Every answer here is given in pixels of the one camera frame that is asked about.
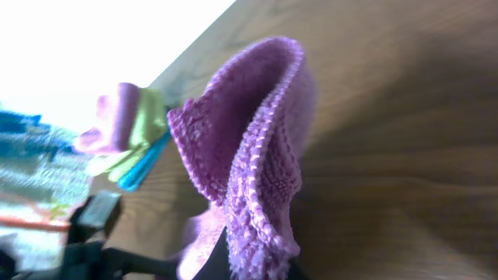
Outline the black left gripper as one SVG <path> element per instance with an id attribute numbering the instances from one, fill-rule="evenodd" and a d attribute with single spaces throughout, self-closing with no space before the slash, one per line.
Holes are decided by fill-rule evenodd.
<path id="1" fill-rule="evenodd" d="M 59 267 L 44 271 L 11 272 L 12 280 L 91 280 L 123 278 L 129 273 L 176 278 L 176 261 L 157 260 L 127 251 L 103 249 L 103 232 L 91 234 L 77 224 L 86 205 L 70 218 L 67 243 Z"/>

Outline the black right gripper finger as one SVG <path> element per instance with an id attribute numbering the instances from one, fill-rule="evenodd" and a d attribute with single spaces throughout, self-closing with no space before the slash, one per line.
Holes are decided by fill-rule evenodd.
<path id="1" fill-rule="evenodd" d="M 230 280 L 230 277 L 229 249 L 224 228 L 211 255 L 193 280 Z"/>

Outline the purple microfiber cloth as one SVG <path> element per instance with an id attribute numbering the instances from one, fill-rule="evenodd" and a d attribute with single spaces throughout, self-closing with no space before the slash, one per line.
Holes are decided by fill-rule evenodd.
<path id="1" fill-rule="evenodd" d="M 273 37 L 231 58 L 196 100 L 167 120 L 181 160 L 209 203 L 188 220 L 177 277 L 193 279 L 217 245 L 227 268 L 213 279 L 285 279 L 300 253 L 290 203 L 303 185 L 317 91 L 300 44 Z"/>

